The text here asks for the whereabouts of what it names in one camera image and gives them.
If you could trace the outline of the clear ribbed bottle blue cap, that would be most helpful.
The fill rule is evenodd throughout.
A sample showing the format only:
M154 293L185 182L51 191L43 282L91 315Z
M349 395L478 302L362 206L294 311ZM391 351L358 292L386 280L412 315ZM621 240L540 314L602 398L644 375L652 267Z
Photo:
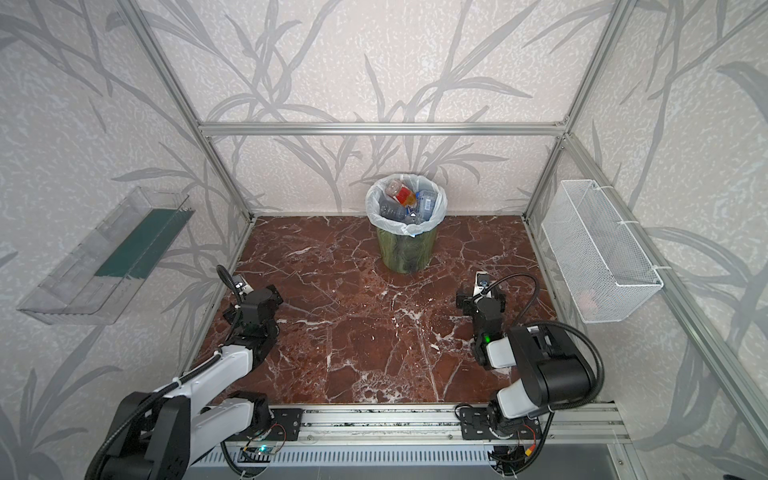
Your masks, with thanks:
M437 193L433 190L420 190L416 193L416 218L418 223L429 221L435 209Z

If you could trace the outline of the orange drink bottle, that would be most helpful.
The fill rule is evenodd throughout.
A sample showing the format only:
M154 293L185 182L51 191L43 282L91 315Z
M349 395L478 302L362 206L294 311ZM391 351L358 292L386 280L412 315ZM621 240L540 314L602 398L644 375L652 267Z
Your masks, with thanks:
M385 193L405 208L414 209L418 205L416 194L400 179L390 180Z

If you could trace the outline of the clear bottle white cap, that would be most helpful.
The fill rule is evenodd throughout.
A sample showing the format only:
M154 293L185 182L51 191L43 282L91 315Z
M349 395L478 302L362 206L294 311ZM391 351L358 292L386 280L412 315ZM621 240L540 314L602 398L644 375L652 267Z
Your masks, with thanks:
M396 201L384 200L379 203L379 214L387 220L403 222L407 217L407 208Z

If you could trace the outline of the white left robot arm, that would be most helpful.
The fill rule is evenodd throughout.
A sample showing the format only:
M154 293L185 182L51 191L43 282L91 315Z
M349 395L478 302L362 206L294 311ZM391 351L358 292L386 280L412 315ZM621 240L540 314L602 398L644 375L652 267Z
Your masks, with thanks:
M273 285L253 290L235 284L227 312L231 334L205 362L153 392L134 392L120 403L88 479L180 479L195 461L231 436L261 436L274 424L267 397L236 392L213 401L255 370L275 346L275 315L283 299Z

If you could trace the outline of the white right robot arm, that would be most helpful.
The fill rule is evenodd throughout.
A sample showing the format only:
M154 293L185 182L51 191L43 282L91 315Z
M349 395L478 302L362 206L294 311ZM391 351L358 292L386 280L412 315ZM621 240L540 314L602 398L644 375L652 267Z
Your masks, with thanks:
M485 407L454 409L465 440L544 436L538 418L586 405L605 381L604 362L579 330L560 322L536 322L502 330L504 296L459 291L456 306L472 319L471 351L486 370L513 368L519 375Z

